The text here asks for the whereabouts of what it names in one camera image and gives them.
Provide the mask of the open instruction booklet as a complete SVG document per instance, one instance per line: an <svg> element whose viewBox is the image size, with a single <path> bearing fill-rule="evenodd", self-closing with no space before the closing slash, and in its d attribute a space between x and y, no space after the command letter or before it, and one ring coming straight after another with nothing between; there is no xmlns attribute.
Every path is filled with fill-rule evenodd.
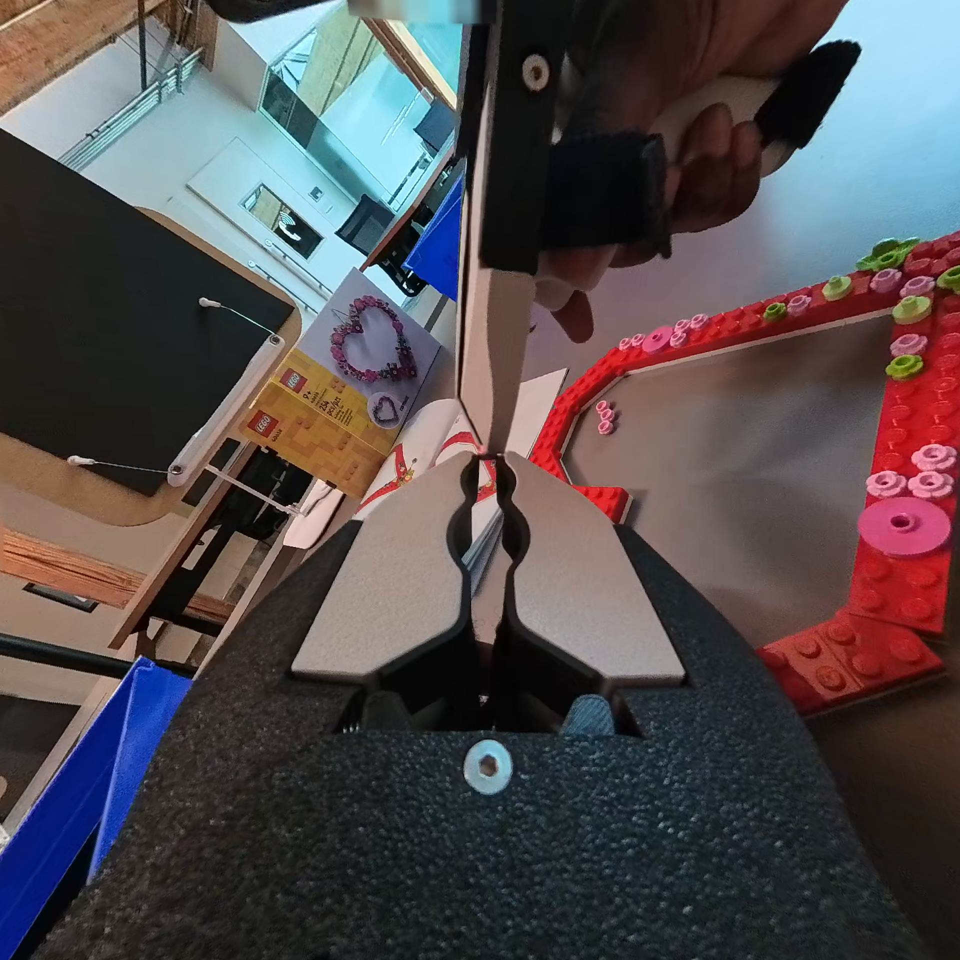
<svg viewBox="0 0 960 960"><path fill-rule="evenodd" d="M563 367L520 385L507 449L527 456L546 423L568 375ZM364 521L388 498L438 463L457 453L475 453L478 443L459 401L441 399L414 414L399 432L386 460L362 497L354 519ZM471 512L472 542L463 556L475 595L483 582L502 532L496 469L482 461Z"/></svg>

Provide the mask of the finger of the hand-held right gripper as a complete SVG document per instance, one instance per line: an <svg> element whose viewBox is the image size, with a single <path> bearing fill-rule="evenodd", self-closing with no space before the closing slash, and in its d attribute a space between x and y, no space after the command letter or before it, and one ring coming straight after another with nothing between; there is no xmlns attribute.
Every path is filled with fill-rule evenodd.
<svg viewBox="0 0 960 960"><path fill-rule="evenodd" d="M484 454L506 450L529 336L532 276L469 266L458 302L456 397Z"/></svg>

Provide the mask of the group of pink flower studs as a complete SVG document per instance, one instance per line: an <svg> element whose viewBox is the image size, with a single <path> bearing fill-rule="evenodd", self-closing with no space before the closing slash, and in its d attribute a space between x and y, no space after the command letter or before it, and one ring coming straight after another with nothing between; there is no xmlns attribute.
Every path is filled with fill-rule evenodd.
<svg viewBox="0 0 960 960"><path fill-rule="evenodd" d="M630 470L662 501L829 515L958 493L958 246L621 340Z"/></svg>

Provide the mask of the person's right hand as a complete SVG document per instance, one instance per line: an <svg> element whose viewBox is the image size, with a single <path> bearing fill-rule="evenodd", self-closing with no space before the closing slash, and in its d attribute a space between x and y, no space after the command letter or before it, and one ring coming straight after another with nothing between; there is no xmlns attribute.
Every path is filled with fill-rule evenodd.
<svg viewBox="0 0 960 960"><path fill-rule="evenodd" d="M845 1L578 2L569 51L580 76L562 133L648 133L677 99L716 77L772 78L833 27ZM716 102L688 125L664 192L674 234L737 219L757 197L762 136Z"/></svg>

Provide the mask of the black office chair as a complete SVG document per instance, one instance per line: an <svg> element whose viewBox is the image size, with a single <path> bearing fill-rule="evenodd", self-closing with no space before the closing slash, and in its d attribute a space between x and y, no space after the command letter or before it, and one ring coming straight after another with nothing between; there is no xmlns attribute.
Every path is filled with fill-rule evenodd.
<svg viewBox="0 0 960 960"><path fill-rule="evenodd" d="M390 207L364 193L335 235L367 257L378 246L394 220L395 213Z"/></svg>

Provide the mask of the grey desk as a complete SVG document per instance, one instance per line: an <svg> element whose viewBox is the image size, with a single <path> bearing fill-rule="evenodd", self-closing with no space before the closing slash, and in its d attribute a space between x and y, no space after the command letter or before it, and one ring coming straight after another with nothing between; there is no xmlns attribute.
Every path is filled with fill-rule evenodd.
<svg viewBox="0 0 960 960"><path fill-rule="evenodd" d="M612 270L595 329L571 346L536 313L526 371L576 378L631 333L715 314L851 270L883 238L958 229L958 2L847 2L827 37L862 45L810 145L751 207ZM629 522L752 646L844 603L884 384L875 318L630 376L611 438L580 425L578 483L623 486ZM949 671L809 728L861 841L936 958L958 958L958 613Z"/></svg>

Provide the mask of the blue plastic bin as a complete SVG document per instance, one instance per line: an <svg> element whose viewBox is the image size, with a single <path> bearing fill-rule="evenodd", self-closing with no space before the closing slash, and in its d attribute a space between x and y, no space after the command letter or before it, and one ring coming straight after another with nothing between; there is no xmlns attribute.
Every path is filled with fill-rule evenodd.
<svg viewBox="0 0 960 960"><path fill-rule="evenodd" d="M192 678L139 657L6 828L1 957L26 958L91 882L127 820Z"/></svg>
<svg viewBox="0 0 960 960"><path fill-rule="evenodd" d="M464 179L464 174L458 176L403 262L406 270L452 302L459 291Z"/></svg>

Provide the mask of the yellow and lilac toy box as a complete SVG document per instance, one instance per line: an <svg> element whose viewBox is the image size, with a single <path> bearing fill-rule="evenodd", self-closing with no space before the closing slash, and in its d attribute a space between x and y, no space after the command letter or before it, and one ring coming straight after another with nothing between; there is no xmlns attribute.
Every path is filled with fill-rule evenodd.
<svg viewBox="0 0 960 960"><path fill-rule="evenodd" d="M352 269L240 416L237 431L360 498L440 349L366 273Z"/></svg>

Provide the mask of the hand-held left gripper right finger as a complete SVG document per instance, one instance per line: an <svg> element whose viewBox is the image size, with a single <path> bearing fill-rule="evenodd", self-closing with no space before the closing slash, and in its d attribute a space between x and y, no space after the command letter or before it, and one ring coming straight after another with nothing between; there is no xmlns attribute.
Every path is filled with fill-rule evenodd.
<svg viewBox="0 0 960 960"><path fill-rule="evenodd" d="M681 685L687 674L618 527L515 453L498 462L511 564L497 681L536 698Z"/></svg>

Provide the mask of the red brick heart frame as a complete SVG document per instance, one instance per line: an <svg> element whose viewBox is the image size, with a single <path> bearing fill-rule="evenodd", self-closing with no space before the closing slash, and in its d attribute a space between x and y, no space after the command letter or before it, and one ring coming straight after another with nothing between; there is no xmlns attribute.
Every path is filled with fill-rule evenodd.
<svg viewBox="0 0 960 960"><path fill-rule="evenodd" d="M606 401L619 381L698 359L755 350L760 345L892 316L906 296L932 300L926 320L901 326L894 318L889 361L902 354L923 358L922 372L897 382L886 373L864 509L889 498L935 503L952 522L949 542L920 558L891 558L858 533L846 603L832 618L766 644L757 654L799 714L813 716L901 690L944 673L928 640L947 624L949 578L958 555L959 337L958 294L940 290L938 276L958 264L958 233L921 242L899 270L850 274L853 289L824 301L822 284L726 313L699 314L673 326L670 346L645 354L645 334L622 340L555 400L529 455L530 461L581 493L613 522L627 517L631 496L619 486L577 485L564 465L565 451L582 416ZM766 306L784 302L788 316L764 323Z"/></svg>

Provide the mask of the phone icon wall sign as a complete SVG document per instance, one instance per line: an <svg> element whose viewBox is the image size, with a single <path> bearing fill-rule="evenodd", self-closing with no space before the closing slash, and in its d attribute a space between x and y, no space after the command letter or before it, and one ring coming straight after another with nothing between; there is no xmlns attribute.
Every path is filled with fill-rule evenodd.
<svg viewBox="0 0 960 960"><path fill-rule="evenodd" d="M242 200L242 207L304 261L323 243L324 236L266 184L254 187Z"/></svg>

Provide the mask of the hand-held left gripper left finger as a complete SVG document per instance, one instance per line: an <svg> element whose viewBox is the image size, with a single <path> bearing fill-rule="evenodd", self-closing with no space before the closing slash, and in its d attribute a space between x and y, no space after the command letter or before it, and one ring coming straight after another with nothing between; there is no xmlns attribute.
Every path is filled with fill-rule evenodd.
<svg viewBox="0 0 960 960"><path fill-rule="evenodd" d="M361 522L294 657L294 676L370 681L462 632L478 468L477 455L457 453Z"/></svg>

